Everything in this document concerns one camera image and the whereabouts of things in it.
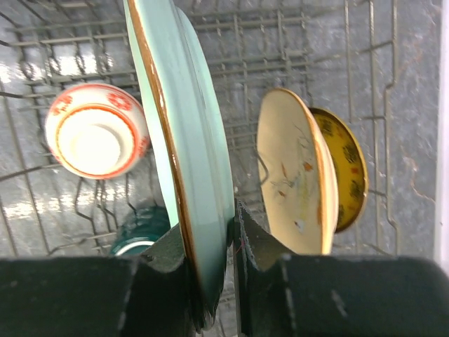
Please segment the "yellow patterned small plate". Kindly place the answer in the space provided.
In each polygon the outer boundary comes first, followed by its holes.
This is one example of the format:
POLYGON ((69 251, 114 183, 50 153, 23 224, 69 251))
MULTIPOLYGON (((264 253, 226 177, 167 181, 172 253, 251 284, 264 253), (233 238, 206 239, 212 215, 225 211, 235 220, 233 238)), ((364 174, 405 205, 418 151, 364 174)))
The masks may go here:
POLYGON ((348 230, 363 214, 369 177, 361 146, 352 130, 336 114, 319 107, 310 109, 335 167, 339 194, 336 233, 348 230))

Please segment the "mint green plate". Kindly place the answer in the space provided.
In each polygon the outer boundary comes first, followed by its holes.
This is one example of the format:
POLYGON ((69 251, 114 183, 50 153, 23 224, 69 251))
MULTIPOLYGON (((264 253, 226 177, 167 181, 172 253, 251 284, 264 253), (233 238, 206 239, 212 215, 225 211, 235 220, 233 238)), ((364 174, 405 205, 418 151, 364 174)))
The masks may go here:
POLYGON ((227 139, 199 38, 172 1, 125 1, 130 49, 170 224, 179 227, 194 324, 215 321, 234 190, 227 139))

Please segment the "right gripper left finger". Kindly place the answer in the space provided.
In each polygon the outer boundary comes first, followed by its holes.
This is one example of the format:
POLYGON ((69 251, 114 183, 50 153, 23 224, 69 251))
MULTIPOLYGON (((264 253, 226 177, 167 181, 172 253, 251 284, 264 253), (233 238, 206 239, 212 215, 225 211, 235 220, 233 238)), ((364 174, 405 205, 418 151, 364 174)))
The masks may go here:
POLYGON ((193 336, 174 227, 140 256, 3 258, 2 336, 193 336))

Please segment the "cream bird plate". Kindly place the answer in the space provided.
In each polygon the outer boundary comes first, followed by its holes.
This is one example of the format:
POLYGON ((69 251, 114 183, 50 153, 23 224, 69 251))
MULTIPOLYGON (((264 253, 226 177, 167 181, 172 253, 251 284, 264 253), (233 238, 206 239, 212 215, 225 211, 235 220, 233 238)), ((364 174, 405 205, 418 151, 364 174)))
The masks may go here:
POLYGON ((315 118, 294 92, 275 88, 263 97, 257 153, 271 234, 294 253, 329 254, 338 217, 336 172, 315 118))

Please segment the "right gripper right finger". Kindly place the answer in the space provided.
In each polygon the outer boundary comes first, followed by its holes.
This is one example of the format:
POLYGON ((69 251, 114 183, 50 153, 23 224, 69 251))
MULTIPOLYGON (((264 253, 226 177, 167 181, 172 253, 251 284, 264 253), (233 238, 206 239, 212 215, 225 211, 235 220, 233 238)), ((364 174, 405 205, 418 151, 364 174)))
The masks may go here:
POLYGON ((235 203, 240 336, 447 336, 448 276, 407 256, 297 255, 235 203))

